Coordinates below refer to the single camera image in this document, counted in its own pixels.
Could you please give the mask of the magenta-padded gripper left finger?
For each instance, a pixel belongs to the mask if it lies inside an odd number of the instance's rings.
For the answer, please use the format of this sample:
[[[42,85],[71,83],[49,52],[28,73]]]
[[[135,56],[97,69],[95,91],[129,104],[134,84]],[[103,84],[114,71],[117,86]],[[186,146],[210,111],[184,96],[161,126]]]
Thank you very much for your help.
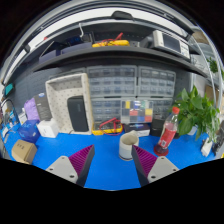
[[[95,147],[87,146],[69,157],[60,156],[47,168],[47,171],[83,187],[94,155]]]

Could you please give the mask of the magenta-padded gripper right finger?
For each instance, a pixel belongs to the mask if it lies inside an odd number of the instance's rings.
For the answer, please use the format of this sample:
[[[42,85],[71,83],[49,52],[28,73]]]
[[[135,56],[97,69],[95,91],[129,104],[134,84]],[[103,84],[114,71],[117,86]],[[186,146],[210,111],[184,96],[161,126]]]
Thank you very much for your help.
[[[178,171],[178,168],[165,156],[156,157],[138,146],[132,146],[131,154],[141,186]]]

